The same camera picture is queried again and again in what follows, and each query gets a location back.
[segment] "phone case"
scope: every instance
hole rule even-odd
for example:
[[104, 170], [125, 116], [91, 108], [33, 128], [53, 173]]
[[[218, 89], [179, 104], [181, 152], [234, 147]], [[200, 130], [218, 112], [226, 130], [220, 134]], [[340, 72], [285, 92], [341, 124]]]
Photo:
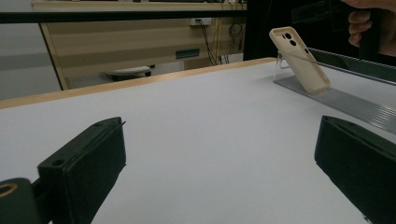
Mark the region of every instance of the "phone case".
[[270, 37], [277, 49], [284, 52], [282, 56], [308, 93], [317, 94], [330, 87], [330, 80], [317, 63], [312, 63], [316, 61], [314, 56], [292, 27], [272, 29]]

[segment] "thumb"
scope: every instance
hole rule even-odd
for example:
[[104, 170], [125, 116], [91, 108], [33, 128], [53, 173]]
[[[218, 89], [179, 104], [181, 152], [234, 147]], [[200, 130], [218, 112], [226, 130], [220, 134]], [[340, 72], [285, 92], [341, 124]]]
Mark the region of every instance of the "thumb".
[[396, 12], [396, 1], [394, 0], [345, 0], [345, 2], [356, 8], [382, 8]]

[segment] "white table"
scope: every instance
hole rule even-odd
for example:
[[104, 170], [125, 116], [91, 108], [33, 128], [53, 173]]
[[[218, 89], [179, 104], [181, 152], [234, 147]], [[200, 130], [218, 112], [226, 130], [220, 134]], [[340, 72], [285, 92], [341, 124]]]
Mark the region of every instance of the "white table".
[[36, 180], [51, 153], [121, 116], [127, 165], [93, 223], [367, 223], [315, 163], [320, 119], [396, 136], [276, 85], [274, 72], [258, 63], [3, 108], [0, 179]]

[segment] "black handle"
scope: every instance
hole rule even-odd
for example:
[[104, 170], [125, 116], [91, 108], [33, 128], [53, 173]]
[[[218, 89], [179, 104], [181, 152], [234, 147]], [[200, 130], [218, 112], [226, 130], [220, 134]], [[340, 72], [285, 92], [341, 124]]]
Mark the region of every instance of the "black handle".
[[381, 28], [381, 9], [371, 9], [370, 20], [372, 27], [362, 34], [359, 58], [367, 61], [375, 61], [379, 49], [379, 35]]

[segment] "finger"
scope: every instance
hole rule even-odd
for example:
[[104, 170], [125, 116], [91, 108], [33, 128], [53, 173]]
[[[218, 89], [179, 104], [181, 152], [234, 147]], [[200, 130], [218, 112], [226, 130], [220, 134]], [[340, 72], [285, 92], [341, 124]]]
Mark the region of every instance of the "finger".
[[348, 41], [351, 45], [359, 47], [359, 43], [361, 42], [361, 34], [351, 35]]
[[350, 23], [362, 23], [370, 20], [370, 11], [353, 11], [349, 14], [348, 20]]
[[394, 0], [345, 0], [345, 2], [356, 8], [383, 8], [396, 12], [396, 1]]
[[364, 23], [356, 23], [356, 24], [350, 24], [349, 25], [349, 34], [350, 35], [355, 35], [358, 33], [363, 33], [370, 29], [373, 25], [372, 21], [367, 21]]

